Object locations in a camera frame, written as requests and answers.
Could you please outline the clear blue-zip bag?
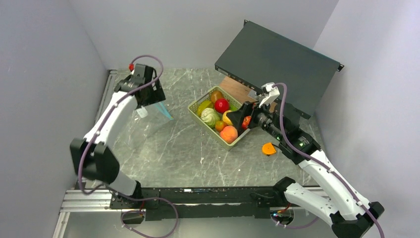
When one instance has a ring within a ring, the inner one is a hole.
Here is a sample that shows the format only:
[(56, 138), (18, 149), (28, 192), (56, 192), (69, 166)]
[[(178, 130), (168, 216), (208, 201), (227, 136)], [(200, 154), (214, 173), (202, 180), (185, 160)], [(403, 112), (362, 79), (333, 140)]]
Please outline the clear blue-zip bag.
[(140, 107), (135, 110), (140, 126), (147, 132), (155, 132), (174, 120), (163, 102)]

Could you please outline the yellow green mango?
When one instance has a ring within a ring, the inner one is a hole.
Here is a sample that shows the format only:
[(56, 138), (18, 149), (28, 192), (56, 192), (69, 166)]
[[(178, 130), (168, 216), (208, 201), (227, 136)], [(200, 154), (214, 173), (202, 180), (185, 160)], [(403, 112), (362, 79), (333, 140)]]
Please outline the yellow green mango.
[(198, 117), (201, 117), (203, 110), (206, 108), (213, 108), (213, 103), (210, 100), (204, 100), (200, 103), (196, 111)]

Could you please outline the green white cabbage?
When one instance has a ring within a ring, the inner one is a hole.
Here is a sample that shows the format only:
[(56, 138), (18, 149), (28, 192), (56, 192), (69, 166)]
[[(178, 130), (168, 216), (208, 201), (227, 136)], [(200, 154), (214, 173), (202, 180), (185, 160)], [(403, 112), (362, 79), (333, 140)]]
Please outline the green white cabbage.
[(210, 128), (215, 128), (216, 122), (220, 120), (218, 112), (213, 108), (205, 108), (200, 118)]

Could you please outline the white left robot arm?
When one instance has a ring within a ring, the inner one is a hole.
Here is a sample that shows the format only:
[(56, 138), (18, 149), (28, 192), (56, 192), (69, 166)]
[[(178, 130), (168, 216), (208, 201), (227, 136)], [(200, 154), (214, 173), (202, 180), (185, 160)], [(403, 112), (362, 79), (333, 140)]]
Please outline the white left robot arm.
[(164, 101), (165, 94), (159, 81), (161, 72), (138, 63), (130, 64), (129, 69), (94, 127), (83, 138), (72, 140), (70, 153), (78, 182), (98, 180), (123, 196), (129, 208), (136, 208), (143, 199), (141, 185), (121, 171), (110, 147), (135, 110)]

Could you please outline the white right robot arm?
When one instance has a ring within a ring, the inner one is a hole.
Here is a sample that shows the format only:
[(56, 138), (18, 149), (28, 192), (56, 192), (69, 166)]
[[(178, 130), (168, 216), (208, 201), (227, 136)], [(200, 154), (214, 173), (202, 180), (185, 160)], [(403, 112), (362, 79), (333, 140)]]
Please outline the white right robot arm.
[(328, 224), (338, 238), (361, 238), (372, 226), (380, 237), (384, 231), (378, 219), (385, 211), (380, 202), (369, 201), (336, 170), (320, 144), (300, 128), (301, 117), (292, 105), (278, 104), (271, 112), (268, 105), (245, 102), (238, 110), (226, 111), (237, 129), (260, 128), (278, 142), (281, 153), (306, 172), (326, 194), (321, 196), (289, 177), (273, 187), (273, 200), (279, 206), (288, 202), (313, 213)]

